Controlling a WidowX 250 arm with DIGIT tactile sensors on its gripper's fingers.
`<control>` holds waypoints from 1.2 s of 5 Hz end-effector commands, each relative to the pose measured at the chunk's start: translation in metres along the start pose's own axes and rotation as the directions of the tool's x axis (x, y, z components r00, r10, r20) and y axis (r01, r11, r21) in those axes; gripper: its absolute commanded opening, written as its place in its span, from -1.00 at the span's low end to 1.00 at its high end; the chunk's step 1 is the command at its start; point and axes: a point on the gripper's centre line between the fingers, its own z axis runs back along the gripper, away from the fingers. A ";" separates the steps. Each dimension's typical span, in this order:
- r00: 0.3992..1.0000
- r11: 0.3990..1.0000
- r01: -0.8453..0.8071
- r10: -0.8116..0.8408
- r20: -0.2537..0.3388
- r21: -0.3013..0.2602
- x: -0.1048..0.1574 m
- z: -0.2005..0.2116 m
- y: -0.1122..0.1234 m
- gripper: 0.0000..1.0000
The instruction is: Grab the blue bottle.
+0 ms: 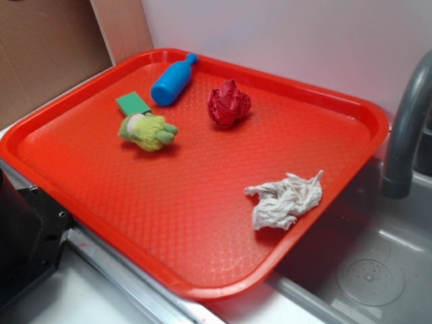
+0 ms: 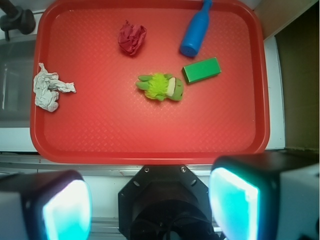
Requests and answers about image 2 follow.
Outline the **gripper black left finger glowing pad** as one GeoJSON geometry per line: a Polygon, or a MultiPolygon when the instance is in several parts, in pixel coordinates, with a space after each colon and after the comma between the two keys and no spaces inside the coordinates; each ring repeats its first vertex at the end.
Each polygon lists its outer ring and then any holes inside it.
{"type": "Polygon", "coordinates": [[[86,240],[91,226],[91,191],[79,172],[1,175],[2,240],[86,240]]]}

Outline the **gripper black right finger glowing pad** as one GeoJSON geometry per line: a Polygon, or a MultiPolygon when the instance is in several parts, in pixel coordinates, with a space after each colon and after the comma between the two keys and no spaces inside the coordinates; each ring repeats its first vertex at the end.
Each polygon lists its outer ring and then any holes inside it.
{"type": "Polygon", "coordinates": [[[266,151],[221,156],[212,164],[208,197],[227,240],[317,240],[318,153],[266,151]]]}

